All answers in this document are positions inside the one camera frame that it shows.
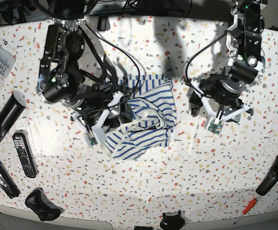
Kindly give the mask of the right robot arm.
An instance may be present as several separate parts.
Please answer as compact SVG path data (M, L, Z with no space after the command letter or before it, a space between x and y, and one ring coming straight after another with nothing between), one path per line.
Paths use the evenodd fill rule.
M82 23L96 6L94 0L50 0L33 5L50 16L44 54L40 60L37 93L48 104L62 102L73 110L72 122L84 131L89 146L106 141L105 127L116 128L132 121L127 104L132 90L126 79L100 56Z

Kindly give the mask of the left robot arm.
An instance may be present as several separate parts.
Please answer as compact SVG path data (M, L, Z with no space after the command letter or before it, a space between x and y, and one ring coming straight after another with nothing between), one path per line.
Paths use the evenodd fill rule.
M193 90L189 98L191 115L195 117L201 108L205 108L208 114L205 129L214 134L219 135L227 122L239 123L242 113L254 113L240 96L257 85L266 70L261 53L265 28L261 11L267 4L266 0L235 1L229 27L209 44L212 46L222 38L226 39L226 66L205 79L185 78L186 85Z

